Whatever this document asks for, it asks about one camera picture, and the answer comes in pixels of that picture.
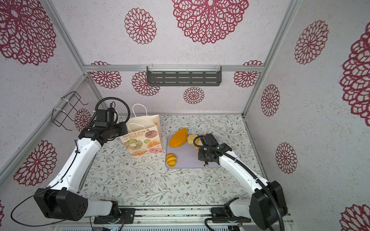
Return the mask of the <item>striped yellow bread stick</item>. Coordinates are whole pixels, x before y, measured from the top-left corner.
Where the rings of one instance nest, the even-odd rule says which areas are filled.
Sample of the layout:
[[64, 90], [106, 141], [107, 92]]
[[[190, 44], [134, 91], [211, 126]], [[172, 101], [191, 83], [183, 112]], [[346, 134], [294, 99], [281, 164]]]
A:
[[196, 149], [199, 150], [199, 146], [202, 145], [201, 141], [200, 140], [197, 140], [196, 141]]

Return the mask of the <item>printed paper bread bag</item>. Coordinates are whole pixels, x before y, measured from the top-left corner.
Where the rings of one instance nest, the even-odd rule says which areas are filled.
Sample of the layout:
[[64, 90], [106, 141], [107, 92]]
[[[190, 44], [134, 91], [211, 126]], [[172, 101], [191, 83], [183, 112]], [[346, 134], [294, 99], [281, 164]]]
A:
[[163, 152], [159, 115], [136, 116], [127, 122], [128, 133], [120, 137], [123, 146], [133, 157]]

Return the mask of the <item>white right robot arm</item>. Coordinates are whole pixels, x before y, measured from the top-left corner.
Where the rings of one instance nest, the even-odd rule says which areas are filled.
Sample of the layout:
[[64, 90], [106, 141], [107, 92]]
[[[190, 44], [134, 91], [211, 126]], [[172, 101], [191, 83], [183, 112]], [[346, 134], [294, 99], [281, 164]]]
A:
[[288, 214], [288, 207], [282, 186], [270, 182], [251, 170], [226, 143], [218, 143], [209, 133], [197, 136], [193, 144], [198, 148], [198, 159], [205, 165], [215, 162], [231, 173], [248, 191], [249, 199], [235, 198], [222, 208], [212, 208], [212, 216], [206, 218], [205, 226], [212, 230], [209, 221], [222, 223], [233, 221], [253, 221], [261, 230], [273, 230], [273, 224], [279, 223], [280, 230], [285, 230], [283, 217]]

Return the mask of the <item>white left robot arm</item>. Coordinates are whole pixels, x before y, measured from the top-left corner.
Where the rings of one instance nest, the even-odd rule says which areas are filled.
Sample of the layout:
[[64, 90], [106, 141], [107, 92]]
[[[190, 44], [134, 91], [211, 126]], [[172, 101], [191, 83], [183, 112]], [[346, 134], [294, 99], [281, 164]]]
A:
[[109, 140], [127, 134], [126, 124], [117, 122], [113, 107], [98, 109], [96, 120], [81, 131], [73, 153], [45, 189], [38, 189], [34, 200], [46, 218], [79, 221], [99, 217], [108, 223], [120, 219], [116, 201], [89, 200], [78, 194], [97, 152]]

